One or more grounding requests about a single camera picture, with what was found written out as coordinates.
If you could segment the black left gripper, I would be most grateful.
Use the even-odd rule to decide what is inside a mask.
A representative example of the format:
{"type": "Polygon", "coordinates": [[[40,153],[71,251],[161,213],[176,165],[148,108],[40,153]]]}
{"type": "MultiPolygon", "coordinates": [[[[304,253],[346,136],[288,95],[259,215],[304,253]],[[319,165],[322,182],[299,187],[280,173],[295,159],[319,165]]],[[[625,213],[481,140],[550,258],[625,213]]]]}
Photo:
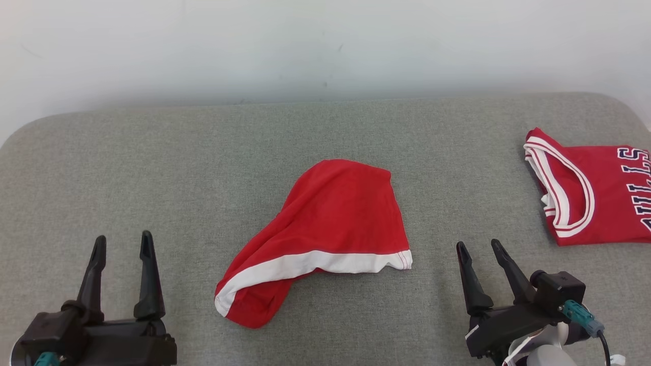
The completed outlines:
{"type": "Polygon", "coordinates": [[[139,301],[133,308],[138,320],[104,322],[101,310],[101,278],[106,265],[106,238],[98,236],[79,293],[61,311],[72,310],[90,337],[76,366],[174,366],[175,339],[163,323],[165,304],[153,235],[143,231],[139,258],[142,261],[139,301]]]}

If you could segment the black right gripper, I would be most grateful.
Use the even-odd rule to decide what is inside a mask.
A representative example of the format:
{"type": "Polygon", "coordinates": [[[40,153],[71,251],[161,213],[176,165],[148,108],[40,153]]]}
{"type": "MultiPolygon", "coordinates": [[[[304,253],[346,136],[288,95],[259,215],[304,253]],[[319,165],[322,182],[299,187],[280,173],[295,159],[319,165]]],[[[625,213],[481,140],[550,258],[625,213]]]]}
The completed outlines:
{"type": "Polygon", "coordinates": [[[513,306],[493,309],[494,303],[482,289],[465,243],[456,244],[456,253],[466,312],[470,315],[471,327],[465,339],[470,356],[486,357],[495,364],[502,364],[513,341],[546,326],[565,322],[565,315],[532,303],[536,290],[518,264],[498,239],[491,240],[491,247],[511,286],[513,306]]]}

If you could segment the red lettered basketball jersey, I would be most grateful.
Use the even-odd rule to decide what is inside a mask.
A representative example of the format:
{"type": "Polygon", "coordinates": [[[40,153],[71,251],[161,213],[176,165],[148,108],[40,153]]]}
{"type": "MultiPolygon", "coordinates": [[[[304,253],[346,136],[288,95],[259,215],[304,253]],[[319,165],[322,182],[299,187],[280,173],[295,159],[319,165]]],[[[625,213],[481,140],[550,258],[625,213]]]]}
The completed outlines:
{"type": "Polygon", "coordinates": [[[628,145],[562,146],[540,128],[524,158],[560,246],[651,243],[651,153],[628,145]]]}

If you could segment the red shorts with white band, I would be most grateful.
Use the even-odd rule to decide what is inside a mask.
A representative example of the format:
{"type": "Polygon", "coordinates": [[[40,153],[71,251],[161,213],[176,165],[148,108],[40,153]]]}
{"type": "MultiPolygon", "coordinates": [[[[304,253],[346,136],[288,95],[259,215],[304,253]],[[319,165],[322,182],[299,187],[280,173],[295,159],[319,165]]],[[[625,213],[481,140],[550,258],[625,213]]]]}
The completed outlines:
{"type": "Polygon", "coordinates": [[[296,180],[279,213],[235,256],[214,305],[222,317],[257,329],[272,320],[293,283],[314,272],[412,266],[391,172],[323,160],[296,180]]]}

